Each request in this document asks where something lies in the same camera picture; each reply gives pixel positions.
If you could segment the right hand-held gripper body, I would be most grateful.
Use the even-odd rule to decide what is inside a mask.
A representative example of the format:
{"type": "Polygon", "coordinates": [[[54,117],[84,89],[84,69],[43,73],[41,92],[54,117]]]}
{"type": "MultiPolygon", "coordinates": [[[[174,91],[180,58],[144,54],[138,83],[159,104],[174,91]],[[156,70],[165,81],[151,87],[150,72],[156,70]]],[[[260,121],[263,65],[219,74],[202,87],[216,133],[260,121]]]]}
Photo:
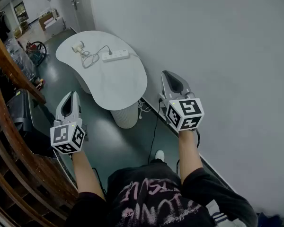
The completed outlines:
{"type": "Polygon", "coordinates": [[[159,99],[164,104],[161,109],[167,124],[176,132],[192,131],[199,127],[204,117],[204,109],[200,99],[193,92],[187,92],[171,100],[160,93],[159,99]]]}

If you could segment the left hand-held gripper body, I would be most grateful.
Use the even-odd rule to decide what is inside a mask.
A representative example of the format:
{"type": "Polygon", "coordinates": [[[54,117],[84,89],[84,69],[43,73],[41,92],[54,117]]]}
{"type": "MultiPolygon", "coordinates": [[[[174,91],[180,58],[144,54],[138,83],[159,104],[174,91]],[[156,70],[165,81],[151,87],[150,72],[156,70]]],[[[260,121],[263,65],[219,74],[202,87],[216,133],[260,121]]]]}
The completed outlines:
{"type": "Polygon", "coordinates": [[[55,120],[50,128],[51,146],[61,154],[80,152],[85,134],[81,118],[75,121],[55,120]]]}

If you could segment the white power strip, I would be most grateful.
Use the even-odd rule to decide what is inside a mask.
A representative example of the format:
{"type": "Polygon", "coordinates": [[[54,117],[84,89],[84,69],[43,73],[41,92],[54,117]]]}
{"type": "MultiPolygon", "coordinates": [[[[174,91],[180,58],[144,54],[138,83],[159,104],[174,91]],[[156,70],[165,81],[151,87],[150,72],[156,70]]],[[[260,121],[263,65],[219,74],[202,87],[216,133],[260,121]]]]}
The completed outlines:
{"type": "Polygon", "coordinates": [[[122,60],[122,59],[129,58],[129,52],[127,50],[113,51],[112,55],[109,55],[108,53],[109,52],[102,54],[103,62],[110,62],[110,61],[116,61],[116,60],[122,60]]]}

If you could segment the person's left forearm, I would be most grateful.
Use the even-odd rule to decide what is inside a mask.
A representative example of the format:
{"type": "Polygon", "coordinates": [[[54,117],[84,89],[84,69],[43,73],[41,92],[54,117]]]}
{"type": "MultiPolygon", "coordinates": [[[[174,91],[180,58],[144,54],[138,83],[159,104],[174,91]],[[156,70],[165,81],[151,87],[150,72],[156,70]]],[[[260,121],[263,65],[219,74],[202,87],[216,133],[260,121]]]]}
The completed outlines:
{"type": "Polygon", "coordinates": [[[80,152],[73,153],[72,162],[78,192],[94,193],[105,200],[99,181],[86,157],[85,152],[82,150],[80,152]]]}

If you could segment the person's right forearm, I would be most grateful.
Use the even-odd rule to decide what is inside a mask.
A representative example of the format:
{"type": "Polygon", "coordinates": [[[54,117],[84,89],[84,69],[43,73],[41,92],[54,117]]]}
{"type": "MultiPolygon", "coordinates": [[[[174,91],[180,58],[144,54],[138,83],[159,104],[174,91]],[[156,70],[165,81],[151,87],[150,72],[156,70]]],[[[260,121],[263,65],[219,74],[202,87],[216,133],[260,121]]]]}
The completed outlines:
{"type": "Polygon", "coordinates": [[[192,131],[180,131],[178,134],[179,169],[181,183],[195,170],[203,168],[195,137],[192,131]]]}

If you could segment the beige hair dryer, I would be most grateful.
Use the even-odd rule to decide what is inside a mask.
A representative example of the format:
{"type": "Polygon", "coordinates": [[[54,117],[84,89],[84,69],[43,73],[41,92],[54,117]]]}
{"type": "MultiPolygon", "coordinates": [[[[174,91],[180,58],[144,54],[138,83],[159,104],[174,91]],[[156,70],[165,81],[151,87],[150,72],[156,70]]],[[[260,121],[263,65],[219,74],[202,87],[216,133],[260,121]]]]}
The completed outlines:
{"type": "Polygon", "coordinates": [[[76,44],[74,44],[71,48],[75,53],[79,53],[82,57],[82,54],[84,52],[84,43],[82,41],[78,41],[76,44]]]}

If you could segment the small red yellow object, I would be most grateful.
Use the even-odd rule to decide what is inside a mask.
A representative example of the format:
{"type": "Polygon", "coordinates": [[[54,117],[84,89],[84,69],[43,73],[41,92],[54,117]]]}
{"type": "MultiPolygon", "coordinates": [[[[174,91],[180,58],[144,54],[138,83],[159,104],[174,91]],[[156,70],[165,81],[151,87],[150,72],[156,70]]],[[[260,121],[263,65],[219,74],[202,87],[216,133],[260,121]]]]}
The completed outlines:
{"type": "Polygon", "coordinates": [[[37,90],[41,90],[41,88],[44,86],[45,80],[41,79],[39,77],[35,78],[35,87],[37,90]]]}

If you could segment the black printer with grey lid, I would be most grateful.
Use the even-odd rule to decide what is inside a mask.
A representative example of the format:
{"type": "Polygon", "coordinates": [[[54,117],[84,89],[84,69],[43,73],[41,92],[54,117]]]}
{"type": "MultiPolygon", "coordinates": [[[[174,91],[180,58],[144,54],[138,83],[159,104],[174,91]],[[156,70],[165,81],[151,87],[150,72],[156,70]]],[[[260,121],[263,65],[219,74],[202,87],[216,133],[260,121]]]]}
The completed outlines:
{"type": "Polygon", "coordinates": [[[55,158],[50,143],[54,115],[27,90],[20,89],[7,102],[10,116],[32,153],[55,158]]]}

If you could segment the white ribbed table leg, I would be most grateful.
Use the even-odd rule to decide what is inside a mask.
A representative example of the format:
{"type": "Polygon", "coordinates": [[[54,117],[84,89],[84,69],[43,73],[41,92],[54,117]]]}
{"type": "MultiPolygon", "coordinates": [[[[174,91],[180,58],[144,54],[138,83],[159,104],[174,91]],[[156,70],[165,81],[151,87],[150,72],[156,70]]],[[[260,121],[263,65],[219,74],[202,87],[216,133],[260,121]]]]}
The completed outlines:
{"type": "Polygon", "coordinates": [[[132,128],[138,121],[138,101],[122,110],[110,111],[116,124],[123,129],[132,128]]]}

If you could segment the white box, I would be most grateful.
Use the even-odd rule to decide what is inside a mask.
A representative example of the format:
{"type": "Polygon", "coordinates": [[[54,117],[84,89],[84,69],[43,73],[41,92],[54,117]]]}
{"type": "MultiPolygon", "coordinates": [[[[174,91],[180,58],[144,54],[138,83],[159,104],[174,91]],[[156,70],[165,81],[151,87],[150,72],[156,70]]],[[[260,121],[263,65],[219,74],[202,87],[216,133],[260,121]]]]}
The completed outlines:
{"type": "Polygon", "coordinates": [[[57,17],[57,18],[50,18],[49,20],[45,21],[45,35],[47,37],[52,37],[64,29],[63,25],[63,18],[62,17],[57,17]]]}

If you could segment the open cardboard box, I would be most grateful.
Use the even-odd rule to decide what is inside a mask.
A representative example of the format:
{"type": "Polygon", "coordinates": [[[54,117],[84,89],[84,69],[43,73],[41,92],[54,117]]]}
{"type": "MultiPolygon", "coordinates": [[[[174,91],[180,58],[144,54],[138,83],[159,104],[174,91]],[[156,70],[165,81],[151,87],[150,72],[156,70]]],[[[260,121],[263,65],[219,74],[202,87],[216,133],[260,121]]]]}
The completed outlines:
{"type": "Polygon", "coordinates": [[[45,27],[53,20],[59,17],[59,13],[57,9],[52,9],[43,13],[39,16],[38,21],[43,31],[45,31],[45,27]]]}

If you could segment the person's black printed shirt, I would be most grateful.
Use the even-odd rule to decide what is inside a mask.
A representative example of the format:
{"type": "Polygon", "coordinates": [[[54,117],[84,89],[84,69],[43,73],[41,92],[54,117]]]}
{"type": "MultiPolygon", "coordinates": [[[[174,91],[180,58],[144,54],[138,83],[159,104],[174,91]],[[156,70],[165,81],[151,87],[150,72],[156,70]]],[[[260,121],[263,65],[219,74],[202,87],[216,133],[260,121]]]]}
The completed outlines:
{"type": "Polygon", "coordinates": [[[246,199],[199,168],[181,181],[167,164],[115,171],[104,199],[82,192],[65,227],[257,227],[246,199]]]}

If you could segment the white door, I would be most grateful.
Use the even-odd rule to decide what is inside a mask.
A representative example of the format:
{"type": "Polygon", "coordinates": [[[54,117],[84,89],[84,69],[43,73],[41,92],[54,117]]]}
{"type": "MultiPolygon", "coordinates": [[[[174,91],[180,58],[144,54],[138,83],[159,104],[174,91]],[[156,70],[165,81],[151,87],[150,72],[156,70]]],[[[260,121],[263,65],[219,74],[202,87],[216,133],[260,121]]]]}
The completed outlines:
{"type": "Polygon", "coordinates": [[[71,0],[80,31],[95,30],[91,0],[71,0]]]}

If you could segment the black round-door machine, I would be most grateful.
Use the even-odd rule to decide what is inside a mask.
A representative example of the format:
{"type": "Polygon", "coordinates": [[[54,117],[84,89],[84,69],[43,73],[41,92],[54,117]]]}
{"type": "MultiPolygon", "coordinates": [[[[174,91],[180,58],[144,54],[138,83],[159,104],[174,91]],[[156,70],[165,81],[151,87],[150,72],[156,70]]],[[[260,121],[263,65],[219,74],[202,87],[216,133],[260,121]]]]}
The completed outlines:
{"type": "Polygon", "coordinates": [[[0,11],[0,39],[5,42],[9,38],[11,32],[11,25],[6,13],[2,10],[0,11]]]}

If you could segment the dark framed window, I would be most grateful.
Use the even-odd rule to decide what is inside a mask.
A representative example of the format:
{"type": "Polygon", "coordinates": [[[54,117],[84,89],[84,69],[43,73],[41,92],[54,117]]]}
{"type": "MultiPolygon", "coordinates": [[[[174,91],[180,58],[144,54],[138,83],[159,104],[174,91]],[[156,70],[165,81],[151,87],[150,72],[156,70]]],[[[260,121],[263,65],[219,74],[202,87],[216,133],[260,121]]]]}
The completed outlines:
{"type": "Polygon", "coordinates": [[[25,5],[23,2],[20,2],[14,7],[14,11],[19,23],[27,21],[29,19],[25,5]]]}

